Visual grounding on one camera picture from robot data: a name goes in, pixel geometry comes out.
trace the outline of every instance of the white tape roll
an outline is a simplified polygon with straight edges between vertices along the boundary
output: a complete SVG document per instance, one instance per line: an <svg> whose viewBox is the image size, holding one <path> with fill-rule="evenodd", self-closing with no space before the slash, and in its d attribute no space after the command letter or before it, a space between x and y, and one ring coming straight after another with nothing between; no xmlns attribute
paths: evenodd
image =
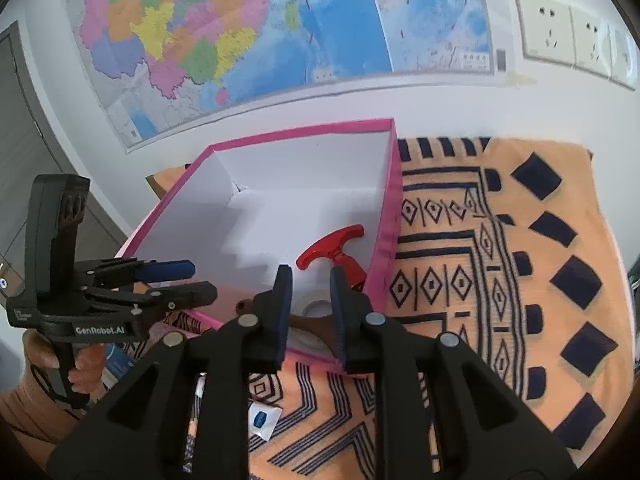
<svg viewBox="0 0 640 480"><path fill-rule="evenodd" d="M331 294L328 290L315 290L300 298L291 309L292 314L303 317L322 317L331 314ZM322 340L304 330L289 328L287 345L308 354L331 358L331 351Z"/></svg>
<svg viewBox="0 0 640 480"><path fill-rule="evenodd" d="M304 317L322 317L331 314L331 294L328 290L314 290L300 298L292 314Z"/></svg>

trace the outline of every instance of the map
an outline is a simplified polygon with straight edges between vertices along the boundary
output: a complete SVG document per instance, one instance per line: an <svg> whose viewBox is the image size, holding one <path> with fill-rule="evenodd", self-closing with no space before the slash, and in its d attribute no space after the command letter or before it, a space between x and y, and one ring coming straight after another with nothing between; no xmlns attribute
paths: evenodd
<svg viewBox="0 0 640 480"><path fill-rule="evenodd" d="M493 73L484 0L68 0L67 10L128 148L305 86Z"/></svg>

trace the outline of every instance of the electrical socket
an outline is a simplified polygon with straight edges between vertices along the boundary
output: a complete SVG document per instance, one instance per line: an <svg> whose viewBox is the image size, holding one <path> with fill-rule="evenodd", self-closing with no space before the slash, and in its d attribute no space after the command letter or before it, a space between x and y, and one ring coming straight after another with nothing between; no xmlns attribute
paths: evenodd
<svg viewBox="0 0 640 480"><path fill-rule="evenodd" d="M571 7L574 20L575 66L611 77L609 25L584 10Z"/></svg>
<svg viewBox="0 0 640 480"><path fill-rule="evenodd" d="M573 66L574 31L569 6L553 0L516 0L524 55Z"/></svg>
<svg viewBox="0 0 640 480"><path fill-rule="evenodd" d="M611 61L613 81L632 90L638 84L638 51L636 42L626 33L611 27Z"/></svg>

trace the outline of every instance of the screw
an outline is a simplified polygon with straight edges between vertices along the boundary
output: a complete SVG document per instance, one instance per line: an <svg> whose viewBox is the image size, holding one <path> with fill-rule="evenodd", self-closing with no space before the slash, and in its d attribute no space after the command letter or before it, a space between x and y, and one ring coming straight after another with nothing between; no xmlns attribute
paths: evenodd
<svg viewBox="0 0 640 480"><path fill-rule="evenodd" d="M183 340L184 336L180 332L169 332L162 338L162 342L169 347L178 346Z"/></svg>
<svg viewBox="0 0 640 480"><path fill-rule="evenodd" d="M460 338L457 335L455 335L453 332L445 332L440 336L440 342L444 346L453 348L454 346L458 346L458 343L460 343Z"/></svg>
<svg viewBox="0 0 640 480"><path fill-rule="evenodd" d="M380 314L379 312L369 312L365 320L367 321L367 323L373 326L380 326L386 323L385 315Z"/></svg>
<svg viewBox="0 0 640 480"><path fill-rule="evenodd" d="M249 328L258 324L258 316L255 314L242 314L238 318L238 325Z"/></svg>

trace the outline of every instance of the door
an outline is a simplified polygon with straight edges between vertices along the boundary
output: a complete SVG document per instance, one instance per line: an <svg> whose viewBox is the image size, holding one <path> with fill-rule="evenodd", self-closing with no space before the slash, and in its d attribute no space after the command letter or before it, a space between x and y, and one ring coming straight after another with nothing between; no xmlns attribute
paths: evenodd
<svg viewBox="0 0 640 480"><path fill-rule="evenodd" d="M24 236L31 184L41 173L61 173L33 119L12 53L0 40L0 304L24 279ZM120 244L90 208L78 229L76 260L111 258Z"/></svg>

